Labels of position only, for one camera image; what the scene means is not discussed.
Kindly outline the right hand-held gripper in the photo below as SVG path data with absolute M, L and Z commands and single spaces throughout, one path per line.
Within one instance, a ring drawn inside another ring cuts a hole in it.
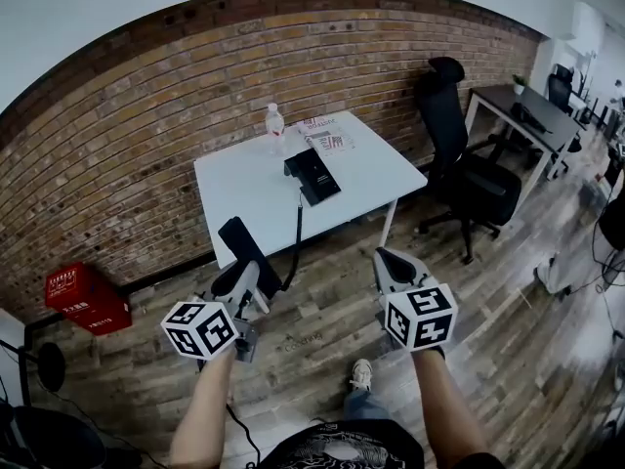
M 391 248 L 375 250 L 373 269 L 383 308 L 377 318 L 397 347 L 415 352 L 449 341 L 458 306 L 448 284 L 421 260 Z

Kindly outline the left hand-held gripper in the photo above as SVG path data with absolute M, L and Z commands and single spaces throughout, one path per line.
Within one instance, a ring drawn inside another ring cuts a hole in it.
M 260 268 L 254 261 L 236 261 L 213 280 L 207 291 L 177 303 L 161 327 L 183 357 L 209 362 L 230 347 L 240 362 L 253 360 L 258 332 L 243 316 L 254 300 L 264 314 L 268 301 L 257 288 Z

